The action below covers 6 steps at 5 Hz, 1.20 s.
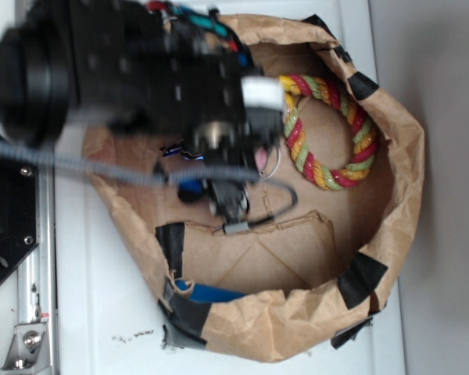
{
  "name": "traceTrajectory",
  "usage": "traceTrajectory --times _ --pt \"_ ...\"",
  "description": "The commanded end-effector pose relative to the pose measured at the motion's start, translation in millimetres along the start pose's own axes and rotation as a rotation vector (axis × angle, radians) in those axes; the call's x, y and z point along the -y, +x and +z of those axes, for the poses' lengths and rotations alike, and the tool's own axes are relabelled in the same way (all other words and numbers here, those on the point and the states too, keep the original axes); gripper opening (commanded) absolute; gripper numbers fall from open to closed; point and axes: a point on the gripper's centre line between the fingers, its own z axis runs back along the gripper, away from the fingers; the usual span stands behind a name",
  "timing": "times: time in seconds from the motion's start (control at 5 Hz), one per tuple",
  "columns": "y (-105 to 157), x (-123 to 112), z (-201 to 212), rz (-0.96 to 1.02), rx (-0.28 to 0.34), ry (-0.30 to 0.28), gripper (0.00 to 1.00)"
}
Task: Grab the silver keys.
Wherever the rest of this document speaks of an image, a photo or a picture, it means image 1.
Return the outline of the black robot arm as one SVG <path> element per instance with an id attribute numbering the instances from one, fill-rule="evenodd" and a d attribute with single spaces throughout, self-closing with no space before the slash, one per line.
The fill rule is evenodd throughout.
<path id="1" fill-rule="evenodd" d="M 36 1 L 0 40 L 0 157 L 162 185 L 123 167 L 45 149 L 67 124 L 164 136 L 211 166 L 192 178 L 254 181 L 278 145 L 284 92 L 216 10 L 168 1 Z"/>

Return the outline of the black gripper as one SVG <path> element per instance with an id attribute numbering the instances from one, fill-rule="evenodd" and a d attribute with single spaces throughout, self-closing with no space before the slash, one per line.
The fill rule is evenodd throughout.
<path id="1" fill-rule="evenodd" d="M 219 19 L 160 20 L 156 32 L 156 133 L 204 160 L 177 182 L 256 183 L 254 153 L 277 146 L 282 112 L 249 108 L 242 78 L 265 77 L 247 45 Z"/>

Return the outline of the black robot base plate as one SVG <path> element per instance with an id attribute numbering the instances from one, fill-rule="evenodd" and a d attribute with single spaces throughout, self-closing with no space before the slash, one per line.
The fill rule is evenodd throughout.
<path id="1" fill-rule="evenodd" d="M 37 173 L 0 156 L 0 286 L 38 244 Z"/>

